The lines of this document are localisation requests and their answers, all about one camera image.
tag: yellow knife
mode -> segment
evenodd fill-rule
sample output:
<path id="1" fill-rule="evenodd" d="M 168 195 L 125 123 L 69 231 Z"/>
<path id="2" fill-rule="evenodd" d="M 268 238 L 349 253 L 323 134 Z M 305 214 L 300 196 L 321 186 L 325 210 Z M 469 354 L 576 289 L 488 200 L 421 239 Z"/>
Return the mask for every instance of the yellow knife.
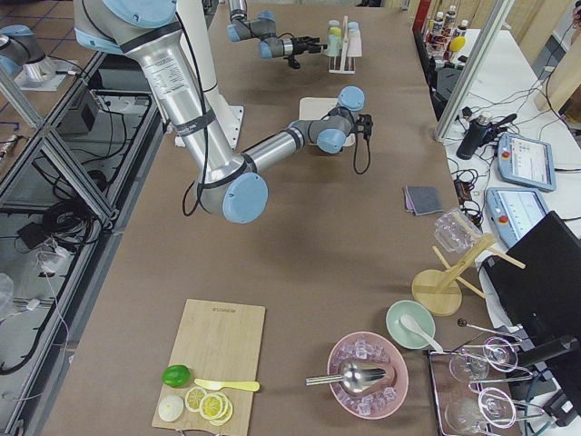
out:
<path id="1" fill-rule="evenodd" d="M 203 387 L 209 391 L 219 391 L 222 388 L 240 389 L 242 391 L 256 392 L 261 388 L 261 384 L 257 381 L 214 381 L 193 379 L 193 382 L 198 386 Z"/>

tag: robotic arm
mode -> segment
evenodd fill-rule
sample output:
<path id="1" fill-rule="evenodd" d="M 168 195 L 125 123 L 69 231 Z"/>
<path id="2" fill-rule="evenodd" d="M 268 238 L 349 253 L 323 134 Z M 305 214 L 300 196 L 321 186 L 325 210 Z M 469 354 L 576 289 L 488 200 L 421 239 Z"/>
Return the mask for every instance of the robotic arm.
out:
<path id="1" fill-rule="evenodd" d="M 228 0 L 230 21 L 228 36 L 234 43 L 251 38 L 258 38 L 259 54 L 262 59 L 284 57 L 289 66 L 299 69 L 300 64 L 294 58 L 304 52 L 320 53 L 324 45 L 319 44 L 319 38 L 310 36 L 280 38 L 276 35 L 276 20 L 272 11 L 262 11 L 255 20 L 248 20 L 246 0 Z"/>
<path id="2" fill-rule="evenodd" d="M 24 69 L 30 83 L 46 82 L 56 74 L 53 61 L 44 54 L 32 31 L 25 25 L 0 29 L 0 65 L 8 75 Z"/>
<path id="3" fill-rule="evenodd" d="M 364 95 L 348 86 L 339 96 L 338 107 L 324 120 L 297 121 L 235 154 L 180 47 L 182 29 L 175 20 L 175 0 L 74 0 L 74 10 L 81 45 L 123 54 L 139 63 L 200 168 L 195 192 L 202 207 L 228 221 L 249 223 L 264 210 L 268 188 L 259 176 L 261 171 L 308 141 L 337 153 L 347 136 L 356 132 Z"/>

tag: green lime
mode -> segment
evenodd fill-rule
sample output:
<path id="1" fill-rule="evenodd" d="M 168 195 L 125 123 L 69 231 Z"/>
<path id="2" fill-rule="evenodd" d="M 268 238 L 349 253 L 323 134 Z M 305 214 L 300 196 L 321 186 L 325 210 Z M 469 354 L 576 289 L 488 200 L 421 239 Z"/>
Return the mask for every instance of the green lime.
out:
<path id="1" fill-rule="evenodd" d="M 190 380 L 190 370 L 184 365 L 168 366 L 163 372 L 162 381 L 168 386 L 179 388 Z"/>

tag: folded cloth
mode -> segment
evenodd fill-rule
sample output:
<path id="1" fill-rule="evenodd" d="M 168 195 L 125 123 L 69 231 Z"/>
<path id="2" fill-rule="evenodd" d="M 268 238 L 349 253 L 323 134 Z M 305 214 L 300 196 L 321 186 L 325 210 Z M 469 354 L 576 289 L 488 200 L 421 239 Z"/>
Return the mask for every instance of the folded cloth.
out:
<path id="1" fill-rule="evenodd" d="M 444 212 L 435 186 L 404 186 L 406 209 L 415 215 Z"/>

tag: black monitor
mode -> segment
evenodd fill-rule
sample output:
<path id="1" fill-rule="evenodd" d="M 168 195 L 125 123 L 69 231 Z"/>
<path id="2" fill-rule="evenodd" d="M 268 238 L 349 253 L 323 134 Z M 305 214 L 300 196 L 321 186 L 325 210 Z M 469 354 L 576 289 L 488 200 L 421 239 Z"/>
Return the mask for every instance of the black monitor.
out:
<path id="1" fill-rule="evenodd" d="M 581 242 L 548 213 L 507 254 L 524 270 L 496 259 L 485 264 L 500 303 L 538 346 L 564 335 L 581 341 Z M 581 414 L 581 351 L 547 361 L 563 393 Z"/>

